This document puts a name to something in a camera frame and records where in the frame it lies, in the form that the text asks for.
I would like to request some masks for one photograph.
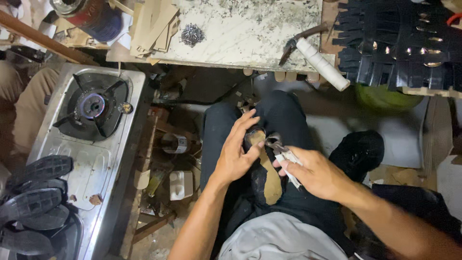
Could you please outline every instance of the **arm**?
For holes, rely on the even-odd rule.
[[[351,209],[398,255],[411,260],[460,259],[462,248],[445,233],[354,183],[321,153],[296,147],[290,150],[303,166],[283,161],[284,169],[313,195]]]
[[[236,121],[221,150],[215,171],[210,176],[204,191],[181,228],[173,245],[169,260],[209,259],[217,236],[223,201],[229,184],[241,178],[260,155],[260,142],[244,154],[242,143],[247,129],[260,118],[252,116],[255,109]]]

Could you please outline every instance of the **gas stove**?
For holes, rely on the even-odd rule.
[[[100,260],[109,249],[146,119],[138,116],[148,109],[145,79],[142,72],[70,63],[61,70],[28,163],[47,155],[73,158],[73,171],[62,179],[80,222],[75,259]]]

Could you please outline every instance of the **stove knob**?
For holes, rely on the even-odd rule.
[[[132,104],[128,102],[123,102],[117,106],[117,110],[122,113],[122,114],[130,114],[133,112],[133,106]]]

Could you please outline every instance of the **workbench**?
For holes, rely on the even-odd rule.
[[[134,0],[123,4],[133,8]],[[172,4],[180,9],[180,31],[173,36],[168,52],[151,56],[159,59],[159,63],[299,74],[315,70],[297,50],[280,67],[278,62],[285,43],[293,35],[324,21],[332,28],[338,13],[337,2],[322,0],[172,0]],[[197,24],[206,35],[205,41],[193,48],[180,42],[181,29],[189,23]],[[54,39],[67,47],[108,49],[106,60],[110,62],[150,62],[150,59],[130,56],[129,50],[117,42],[109,47],[88,40],[90,37],[78,28],[67,32],[69,37],[60,33]],[[329,31],[308,40],[315,46],[320,43],[323,56],[338,65],[335,57],[341,47],[332,45],[335,36],[335,31]]]

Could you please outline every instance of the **white cloth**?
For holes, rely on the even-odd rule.
[[[347,260],[347,256],[319,228],[295,217],[273,212],[242,224],[221,248],[219,260],[240,259]]]

